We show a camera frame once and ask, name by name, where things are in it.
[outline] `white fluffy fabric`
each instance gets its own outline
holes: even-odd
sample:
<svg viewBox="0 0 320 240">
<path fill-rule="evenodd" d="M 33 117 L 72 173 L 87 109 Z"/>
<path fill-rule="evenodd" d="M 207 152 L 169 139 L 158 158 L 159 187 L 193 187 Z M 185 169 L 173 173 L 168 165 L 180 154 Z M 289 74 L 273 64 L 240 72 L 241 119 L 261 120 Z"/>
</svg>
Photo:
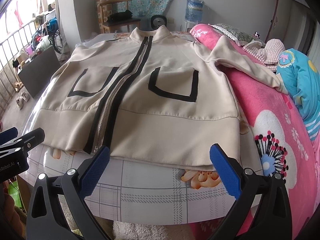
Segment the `white fluffy fabric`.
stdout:
<svg viewBox="0 0 320 240">
<path fill-rule="evenodd" d="M 195 240 L 187 224 L 151 226 L 113 222 L 115 240 Z"/>
</svg>

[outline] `checkered cloth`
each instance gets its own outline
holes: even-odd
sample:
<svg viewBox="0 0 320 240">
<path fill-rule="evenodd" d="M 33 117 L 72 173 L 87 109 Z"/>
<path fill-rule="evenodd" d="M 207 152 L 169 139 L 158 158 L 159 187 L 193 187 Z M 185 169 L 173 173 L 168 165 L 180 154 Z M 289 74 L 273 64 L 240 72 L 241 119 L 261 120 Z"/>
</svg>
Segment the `checkered cloth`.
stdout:
<svg viewBox="0 0 320 240">
<path fill-rule="evenodd" d="M 242 49 L 264 63 L 271 71 L 276 71 L 279 54 L 285 50 L 285 47 L 281 40 L 271 39 L 264 49 L 260 41 L 254 40 L 243 46 Z"/>
</svg>

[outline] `blue gripper pad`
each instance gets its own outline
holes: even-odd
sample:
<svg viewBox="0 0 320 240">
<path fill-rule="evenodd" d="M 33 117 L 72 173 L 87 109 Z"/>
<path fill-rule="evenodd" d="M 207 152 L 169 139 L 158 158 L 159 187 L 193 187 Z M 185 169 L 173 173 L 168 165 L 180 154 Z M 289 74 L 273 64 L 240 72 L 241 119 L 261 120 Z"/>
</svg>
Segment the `blue gripper pad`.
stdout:
<svg viewBox="0 0 320 240">
<path fill-rule="evenodd" d="M 213 166 L 218 172 L 218 175 L 229 195 L 238 199 L 241 195 L 241 180 L 227 158 L 228 157 L 218 144 L 211 146 L 210 160 Z"/>
<path fill-rule="evenodd" d="M 15 127 L 0 133 L 0 145 L 3 145 L 18 136 L 18 130 Z"/>
<path fill-rule="evenodd" d="M 108 147 L 101 147 L 99 152 L 93 157 L 92 162 L 87 168 L 86 172 L 81 177 L 79 181 L 79 197 L 84 199 L 90 196 L 96 187 L 102 173 L 106 169 L 110 160 L 110 150 Z"/>
</svg>

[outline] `green floral pillow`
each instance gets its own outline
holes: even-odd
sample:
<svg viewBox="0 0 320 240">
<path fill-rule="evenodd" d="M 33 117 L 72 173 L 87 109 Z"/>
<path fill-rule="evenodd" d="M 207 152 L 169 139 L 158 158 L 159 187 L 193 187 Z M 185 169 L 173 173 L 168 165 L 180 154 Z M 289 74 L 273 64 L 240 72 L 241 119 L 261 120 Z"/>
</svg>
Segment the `green floral pillow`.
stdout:
<svg viewBox="0 0 320 240">
<path fill-rule="evenodd" d="M 263 41 L 259 40 L 256 36 L 250 35 L 248 33 L 242 32 L 237 28 L 226 25 L 223 23 L 219 23 L 216 25 L 210 25 L 218 31 L 222 32 L 224 35 L 228 36 L 232 39 L 238 46 L 247 45 L 252 40 L 260 41 L 263 44 L 263 47 L 266 45 Z"/>
</svg>

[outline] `chair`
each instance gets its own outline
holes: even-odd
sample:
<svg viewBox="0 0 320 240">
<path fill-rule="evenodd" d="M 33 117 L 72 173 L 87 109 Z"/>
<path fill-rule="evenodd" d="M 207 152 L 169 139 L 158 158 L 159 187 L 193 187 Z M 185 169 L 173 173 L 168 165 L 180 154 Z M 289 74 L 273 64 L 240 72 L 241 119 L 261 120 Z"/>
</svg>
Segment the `chair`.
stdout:
<svg viewBox="0 0 320 240">
<path fill-rule="evenodd" d="M 108 30 L 108 33 L 111 33 L 113 29 L 116 29 L 121 26 L 127 25 L 128 32 L 130 32 L 130 25 L 136 24 L 137 27 L 140 27 L 140 19 L 138 18 L 130 18 L 128 20 L 124 21 L 118 21 L 118 22 L 105 22 L 103 17 L 103 6 L 107 4 L 114 4 L 114 3 L 120 3 L 120 2 L 127 2 L 126 9 L 129 10 L 129 1 L 132 0 L 107 0 L 105 2 L 100 3 L 100 9 L 101 9 L 101 22 L 102 22 L 102 29 L 103 33 L 106 33 L 106 30 Z"/>
</svg>

